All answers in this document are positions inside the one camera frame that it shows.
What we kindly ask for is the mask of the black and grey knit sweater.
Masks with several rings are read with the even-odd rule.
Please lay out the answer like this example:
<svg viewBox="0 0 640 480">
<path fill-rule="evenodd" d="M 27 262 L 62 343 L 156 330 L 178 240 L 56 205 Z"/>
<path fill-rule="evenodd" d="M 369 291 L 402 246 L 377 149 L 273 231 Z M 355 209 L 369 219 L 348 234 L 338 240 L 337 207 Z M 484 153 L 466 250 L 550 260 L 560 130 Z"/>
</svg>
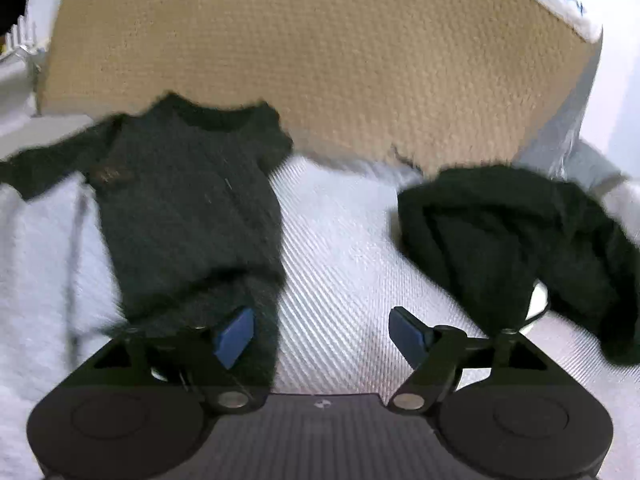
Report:
<svg viewBox="0 0 640 480">
<path fill-rule="evenodd" d="M 126 325 L 170 336 L 249 306 L 255 335 L 235 375 L 269 387 L 285 282 L 270 177 L 291 151 L 267 103 L 218 110 L 169 93 L 138 116 L 114 115 L 11 156 L 1 180 L 31 200 L 81 174 L 96 196 Z"/>
</svg>

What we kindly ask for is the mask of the black folded garment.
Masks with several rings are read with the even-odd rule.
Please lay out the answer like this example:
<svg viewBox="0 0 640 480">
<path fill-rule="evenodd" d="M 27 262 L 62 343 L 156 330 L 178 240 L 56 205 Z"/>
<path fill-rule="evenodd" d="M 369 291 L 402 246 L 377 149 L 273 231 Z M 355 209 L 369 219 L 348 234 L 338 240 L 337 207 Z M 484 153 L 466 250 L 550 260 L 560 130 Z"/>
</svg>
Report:
<svg viewBox="0 0 640 480">
<path fill-rule="evenodd" d="M 639 251 L 577 184 L 524 168 L 457 167 L 397 196 L 404 254 L 487 335 L 525 324 L 536 284 L 549 310 L 639 362 Z"/>
</svg>

